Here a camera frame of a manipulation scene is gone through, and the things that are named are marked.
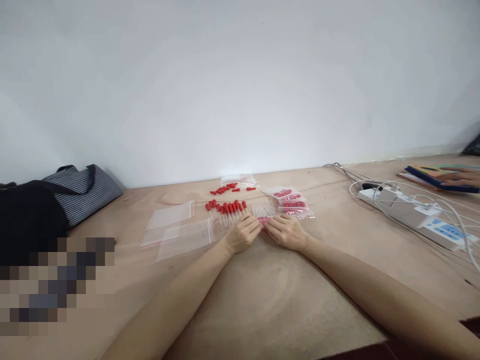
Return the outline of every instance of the plastic bag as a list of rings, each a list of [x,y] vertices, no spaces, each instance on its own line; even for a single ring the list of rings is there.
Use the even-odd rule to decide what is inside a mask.
[[[260,222],[262,227],[265,223],[268,223],[275,215],[277,215],[277,210],[269,203],[254,203],[251,205],[251,212],[253,216],[256,217]]]
[[[145,231],[140,247],[144,248],[149,245],[161,243],[164,240],[164,234],[166,230],[179,227],[180,225],[180,222],[176,222],[166,226],[154,227],[153,229]]]
[[[156,261],[202,248],[215,241],[212,219],[169,228],[163,235]]]
[[[189,219],[194,216],[194,201],[170,206],[164,209],[156,210],[150,218],[146,230],[163,227],[174,223],[179,223],[182,220]]]
[[[278,210],[298,220],[313,219],[315,217],[315,213],[308,207],[279,207]]]
[[[257,180],[255,180],[251,173],[233,174],[222,176],[220,178],[220,187],[224,187],[227,186],[227,184],[232,183],[237,183],[237,189],[254,188],[258,186]]]
[[[180,226],[183,220],[194,216],[194,201],[156,210],[150,218],[140,247],[158,244],[163,241],[164,233],[169,228]]]
[[[307,201],[305,198],[301,199],[294,199],[294,200],[279,200],[278,201],[278,208],[306,208],[309,207],[305,203]]]
[[[268,189],[263,189],[262,193],[265,193],[277,200],[293,200],[299,199],[302,194],[294,187],[291,186],[274,186]]]

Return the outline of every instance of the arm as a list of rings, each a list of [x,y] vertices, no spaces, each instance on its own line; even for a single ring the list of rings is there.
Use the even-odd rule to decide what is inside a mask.
[[[226,235],[182,271],[123,328],[102,360],[160,359],[194,316],[220,271],[234,254],[250,246],[261,230],[244,214]]]
[[[314,239],[297,219],[276,216],[265,229],[279,245],[314,262],[399,339],[446,359],[480,359],[480,339],[445,311],[387,274]]]

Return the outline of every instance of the person's right hand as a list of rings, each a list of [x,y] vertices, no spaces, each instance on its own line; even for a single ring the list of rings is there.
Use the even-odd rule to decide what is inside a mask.
[[[225,239],[228,251],[232,255],[240,253],[248,248],[262,230],[260,221],[250,213],[245,213],[237,222],[228,229],[223,237]]]
[[[441,167],[442,170],[451,170],[451,172],[437,176],[435,179],[440,181],[460,179],[442,183],[444,186],[470,185],[480,188],[480,170],[471,167]]]
[[[273,241],[287,249],[301,251],[307,245],[308,234],[295,217],[274,216],[264,227]]]

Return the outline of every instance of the blue striped fabric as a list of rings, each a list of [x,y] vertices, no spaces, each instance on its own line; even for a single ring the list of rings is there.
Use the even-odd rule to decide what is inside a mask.
[[[88,218],[97,210],[104,207],[123,194],[122,189],[101,168],[95,166],[95,185],[85,195],[71,195],[56,193],[55,198],[65,211],[68,219],[68,228]],[[74,166],[47,176],[43,181],[57,184],[83,193],[90,184],[89,170],[78,171]]]

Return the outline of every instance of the white power strip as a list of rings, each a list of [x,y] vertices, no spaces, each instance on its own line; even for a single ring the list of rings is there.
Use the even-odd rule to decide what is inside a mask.
[[[413,196],[404,195],[399,189],[385,186],[381,191],[361,190],[357,196],[444,248],[451,251],[465,249],[462,231],[438,219],[442,211],[433,204],[423,204]],[[473,243],[479,240],[472,234],[467,234],[467,238]]]

